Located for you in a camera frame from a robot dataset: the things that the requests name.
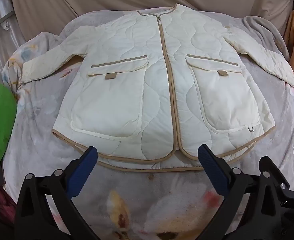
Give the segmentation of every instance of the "zipper placket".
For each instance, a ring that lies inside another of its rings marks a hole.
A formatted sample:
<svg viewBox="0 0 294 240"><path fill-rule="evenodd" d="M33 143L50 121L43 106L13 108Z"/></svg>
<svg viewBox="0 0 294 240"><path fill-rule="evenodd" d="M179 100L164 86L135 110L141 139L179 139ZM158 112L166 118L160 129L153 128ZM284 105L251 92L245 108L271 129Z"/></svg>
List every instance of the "zipper placket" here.
<svg viewBox="0 0 294 240"><path fill-rule="evenodd" d="M170 96L170 105L173 108L172 114L172 122L173 122L173 133L174 133L174 147L173 149L176 150L178 146L178 139L177 139L177 107L176 107L176 96L175 96L175 87L174 87L174 79L173 79L173 71L170 65L169 57L167 54L166 44L165 44L165 36L163 27L160 21L160 16L155 15L157 18L158 28L159 28L159 34L160 34L160 41L161 41L161 47L163 50L165 65L167 69L168 74L168 84L169 84L169 96Z"/></svg>

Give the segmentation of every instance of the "blanket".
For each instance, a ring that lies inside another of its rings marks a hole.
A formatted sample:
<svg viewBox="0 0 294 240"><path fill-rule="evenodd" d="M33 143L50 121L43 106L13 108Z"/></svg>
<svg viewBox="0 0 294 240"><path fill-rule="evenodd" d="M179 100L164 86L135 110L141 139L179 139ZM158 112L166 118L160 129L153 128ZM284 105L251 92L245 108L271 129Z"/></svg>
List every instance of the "blanket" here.
<svg viewBox="0 0 294 240"><path fill-rule="evenodd" d="M20 85L22 64L57 46L81 25L98 26L126 13L91 12L71 21L59 36L40 33L22 45L5 65L3 81L18 100L16 122L3 159L4 189L15 202L27 173L47 176L80 157L77 150L51 133L80 63L70 64L45 79ZM223 25L246 31L266 49L282 53L289 60L281 35L269 21L253 16L237 19L204 13ZM276 129L231 166L248 174L259 174L258 162L268 155L294 190L294 88L266 73L251 58L241 56L241 59L263 93ZM229 230L236 228L247 199L244 196ZM72 200L101 239L193 240L215 214L222 197L216 194L204 171L136 173L96 165L79 196ZM58 226L66 232L52 199L48 201Z"/></svg>

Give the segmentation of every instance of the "silver screw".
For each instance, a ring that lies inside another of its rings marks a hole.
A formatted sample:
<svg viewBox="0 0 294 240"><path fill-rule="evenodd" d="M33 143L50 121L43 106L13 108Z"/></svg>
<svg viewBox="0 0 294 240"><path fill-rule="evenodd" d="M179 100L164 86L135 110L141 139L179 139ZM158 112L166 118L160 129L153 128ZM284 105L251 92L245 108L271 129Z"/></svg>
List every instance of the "silver screw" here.
<svg viewBox="0 0 294 240"><path fill-rule="evenodd" d="M242 173L242 171L238 168L233 168L233 173L236 174L236 175L239 175Z"/></svg>
<svg viewBox="0 0 294 240"><path fill-rule="evenodd" d="M264 176L265 178L269 178L269 177L270 177L270 174L269 174L268 171L264 171L264 172L263 172L263 176Z"/></svg>
<svg viewBox="0 0 294 240"><path fill-rule="evenodd" d="M62 174L62 170L61 169L55 170L54 174L55 176L60 176Z"/></svg>
<svg viewBox="0 0 294 240"><path fill-rule="evenodd" d="M33 174L32 173L28 173L27 175L26 175L26 179L31 179L33 177Z"/></svg>

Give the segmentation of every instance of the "white quilted jacket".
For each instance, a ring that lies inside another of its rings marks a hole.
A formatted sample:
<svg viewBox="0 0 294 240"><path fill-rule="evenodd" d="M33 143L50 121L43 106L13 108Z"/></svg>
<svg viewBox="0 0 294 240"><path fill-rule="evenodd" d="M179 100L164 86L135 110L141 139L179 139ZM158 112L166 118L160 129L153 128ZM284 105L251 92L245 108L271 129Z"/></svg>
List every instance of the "white quilted jacket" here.
<svg viewBox="0 0 294 240"><path fill-rule="evenodd" d="M231 160L275 126L238 53L294 86L282 55L182 5L82 26L26 62L21 82L48 76L74 55L84 57L53 133L81 149L95 146L107 165L158 163L176 150L197 160L203 143Z"/></svg>

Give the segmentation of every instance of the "patch pocket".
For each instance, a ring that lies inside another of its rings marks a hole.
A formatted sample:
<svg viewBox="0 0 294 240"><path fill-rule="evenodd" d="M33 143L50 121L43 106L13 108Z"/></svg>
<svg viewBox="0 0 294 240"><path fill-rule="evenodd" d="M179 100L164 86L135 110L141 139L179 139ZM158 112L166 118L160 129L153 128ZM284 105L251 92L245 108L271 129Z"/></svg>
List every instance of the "patch pocket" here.
<svg viewBox="0 0 294 240"><path fill-rule="evenodd" d="M93 65L72 109L71 128L112 140L136 136L147 65L147 55Z"/></svg>
<svg viewBox="0 0 294 240"><path fill-rule="evenodd" d="M185 58L209 129L228 133L260 123L256 100L237 63L190 54Z"/></svg>

